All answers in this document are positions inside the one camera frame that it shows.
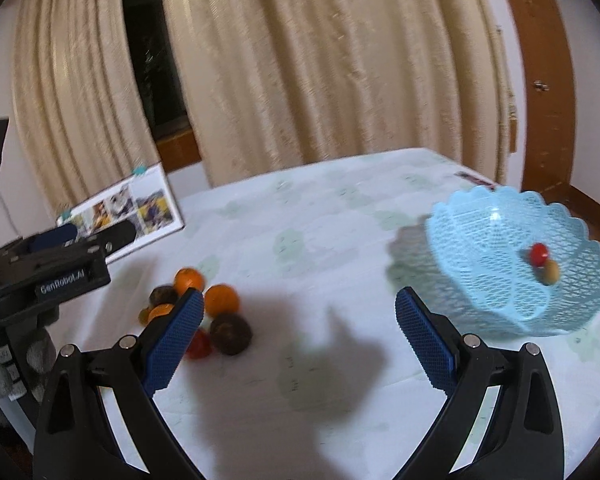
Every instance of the dark purple fruit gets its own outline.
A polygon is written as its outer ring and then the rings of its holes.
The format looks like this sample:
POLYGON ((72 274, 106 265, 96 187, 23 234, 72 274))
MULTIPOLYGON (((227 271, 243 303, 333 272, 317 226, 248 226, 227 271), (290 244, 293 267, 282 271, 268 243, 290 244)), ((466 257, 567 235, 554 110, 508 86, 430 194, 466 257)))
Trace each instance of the dark purple fruit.
POLYGON ((178 301, 178 293, 173 285, 161 285, 157 286, 152 290, 149 296, 149 303, 151 306, 158 306, 162 304, 175 304, 178 301))
POLYGON ((251 327, 239 314, 225 312, 219 314, 209 329, 211 344, 224 355, 238 355, 244 352, 253 337, 251 327))

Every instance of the door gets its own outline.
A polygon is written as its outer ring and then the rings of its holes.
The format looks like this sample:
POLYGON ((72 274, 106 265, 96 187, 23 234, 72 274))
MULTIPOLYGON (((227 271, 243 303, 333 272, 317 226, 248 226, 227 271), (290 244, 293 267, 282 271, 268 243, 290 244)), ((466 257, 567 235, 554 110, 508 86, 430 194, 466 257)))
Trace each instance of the door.
POLYGON ((555 0, 509 0, 526 81, 526 152, 522 189, 545 201, 567 198, 575 142, 571 53, 555 0))

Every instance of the table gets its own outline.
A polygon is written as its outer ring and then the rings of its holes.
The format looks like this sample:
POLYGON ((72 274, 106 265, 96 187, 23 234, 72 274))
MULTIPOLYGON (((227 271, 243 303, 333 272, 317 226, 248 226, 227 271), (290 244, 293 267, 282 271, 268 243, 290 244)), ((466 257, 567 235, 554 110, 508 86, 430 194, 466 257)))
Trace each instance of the table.
MULTIPOLYGON (((404 257, 431 263, 422 221, 433 204, 471 187, 454 175, 459 170, 466 168, 412 148, 188 197, 180 204, 186 227, 113 263, 112 283, 64 305, 52 338, 57 348, 72 342, 87 351, 138 334, 152 288, 196 267, 209 284, 237 288, 254 331, 238 357, 184 360, 154 397, 202 473, 391 479, 445 401, 398 328, 395 293, 414 280, 404 257)), ((462 315, 429 307, 462 324, 462 315)), ((500 348, 540 345, 560 405, 568 475, 600 436, 600 313, 570 335, 484 338, 500 348)), ((490 388, 457 466, 471 462, 496 394, 490 388)), ((126 460, 143 468, 113 394, 104 399, 126 460)))

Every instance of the door handle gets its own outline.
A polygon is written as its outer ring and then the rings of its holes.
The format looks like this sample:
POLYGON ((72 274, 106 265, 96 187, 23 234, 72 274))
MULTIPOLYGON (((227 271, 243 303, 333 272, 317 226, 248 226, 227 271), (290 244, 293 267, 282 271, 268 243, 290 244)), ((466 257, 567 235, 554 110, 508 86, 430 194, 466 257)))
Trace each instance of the door handle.
POLYGON ((540 80, 534 81, 534 88, 536 89, 536 92, 548 92, 549 91, 549 85, 545 85, 540 80))

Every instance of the curtain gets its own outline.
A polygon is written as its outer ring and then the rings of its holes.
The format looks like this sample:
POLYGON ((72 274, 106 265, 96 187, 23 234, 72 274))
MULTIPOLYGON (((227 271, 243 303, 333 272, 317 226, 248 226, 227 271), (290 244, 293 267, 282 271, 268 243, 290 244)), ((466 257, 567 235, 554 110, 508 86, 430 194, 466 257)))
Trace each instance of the curtain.
POLYGON ((503 179, 508 83, 486 0, 163 2, 213 185, 411 146, 503 179))
POLYGON ((122 0, 22 0, 13 100, 24 150, 57 213, 158 162, 122 0))

